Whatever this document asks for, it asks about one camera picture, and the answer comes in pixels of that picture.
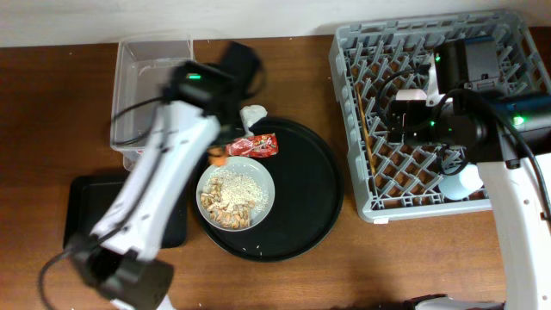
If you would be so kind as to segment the wooden chopstick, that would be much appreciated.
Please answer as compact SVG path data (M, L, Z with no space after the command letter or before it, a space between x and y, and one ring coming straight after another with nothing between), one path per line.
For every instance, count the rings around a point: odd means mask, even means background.
M366 150L367 150L367 154L368 154L368 165L369 165L369 169L371 171L372 176L375 177L376 176L376 171L375 171L375 167L374 167L373 154L372 154L371 147L370 147L370 137L369 137L369 133L368 133L368 126L367 126L366 115L365 115L365 112L364 112L364 106L363 106L363 102L362 102L361 87L360 87L360 84L355 84L354 87L355 87L355 91L356 91L357 104L358 104L358 108L359 108L359 112L360 112L360 116L361 116L363 137L364 137L364 140L365 140L365 146L366 146Z

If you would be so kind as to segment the blue plastic cup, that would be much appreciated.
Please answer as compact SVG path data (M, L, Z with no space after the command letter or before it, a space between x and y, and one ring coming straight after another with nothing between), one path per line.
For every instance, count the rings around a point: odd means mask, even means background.
M455 170L455 167L445 169L443 180L438 184L438 189L445 198L459 201L469 197L483 186L475 164L467 164L459 173L451 175Z

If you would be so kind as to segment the red snack wrapper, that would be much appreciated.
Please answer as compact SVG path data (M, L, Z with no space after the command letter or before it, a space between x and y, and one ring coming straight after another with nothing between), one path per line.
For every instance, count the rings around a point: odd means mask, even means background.
M248 158L268 158L279 152L279 146L274 133L239 138L226 145L229 156Z

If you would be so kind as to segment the white tissue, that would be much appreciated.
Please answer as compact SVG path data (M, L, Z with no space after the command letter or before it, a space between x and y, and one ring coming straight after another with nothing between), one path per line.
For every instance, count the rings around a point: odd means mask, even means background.
M266 117L268 114L266 108L261 105L245 106L240 110L241 120L245 128L245 137L253 136L251 127Z

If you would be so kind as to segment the grey plate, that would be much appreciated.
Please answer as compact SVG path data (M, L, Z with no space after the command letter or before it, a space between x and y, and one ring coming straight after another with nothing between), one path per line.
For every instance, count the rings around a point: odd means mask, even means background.
M219 170L219 169L227 169L233 172L245 174L248 177L252 177L262 189L266 190L269 193L268 205L266 210L262 211L259 215L253 217L253 225L251 227L245 228L245 229L238 229L238 230L222 228L219 225L217 225L213 220L210 220L208 218L207 212L201 208L200 202L199 202L199 192L201 190L201 187L205 185L208 178L216 170ZM226 164L223 166L211 165L207 167L205 171L202 172L202 174L200 175L200 178L196 186L196 191L195 191L195 202L196 202L198 211L200 212L200 215L203 217L203 219L206 220L207 224L215 229L221 230L223 232L230 232L230 233L243 232L243 231L252 229L254 226L259 225L268 216L270 210L274 205L275 198L276 198L275 184L268 170L255 159L243 158L243 157L231 157L226 161Z

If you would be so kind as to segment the orange carrot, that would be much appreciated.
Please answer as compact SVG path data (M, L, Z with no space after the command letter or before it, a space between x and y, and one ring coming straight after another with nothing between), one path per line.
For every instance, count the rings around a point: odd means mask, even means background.
M208 151L208 161L211 165L223 166L226 164L228 155L224 148L213 147Z

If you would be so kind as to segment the rice and nut scraps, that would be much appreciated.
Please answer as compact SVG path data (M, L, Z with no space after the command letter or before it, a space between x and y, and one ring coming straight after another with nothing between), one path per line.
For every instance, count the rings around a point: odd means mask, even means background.
M269 193L245 174L216 170L201 187L199 202L208 218L225 229L238 230L253 225L253 217L265 211Z

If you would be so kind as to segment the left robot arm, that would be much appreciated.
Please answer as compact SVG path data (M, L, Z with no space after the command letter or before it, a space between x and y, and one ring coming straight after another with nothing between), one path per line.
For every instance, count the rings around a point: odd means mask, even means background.
M119 309L170 309L171 264L158 260L173 208L208 148L244 136L242 101L263 69L231 42L215 65L187 61L162 88L145 153L88 236L68 255L83 282Z

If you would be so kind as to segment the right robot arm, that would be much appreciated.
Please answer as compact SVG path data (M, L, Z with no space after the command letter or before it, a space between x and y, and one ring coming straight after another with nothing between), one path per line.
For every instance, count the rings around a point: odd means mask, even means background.
M490 35L436 46L417 73L437 97L401 90L380 112L388 142L464 150L492 206L505 267L502 308L549 308L549 94L510 95Z

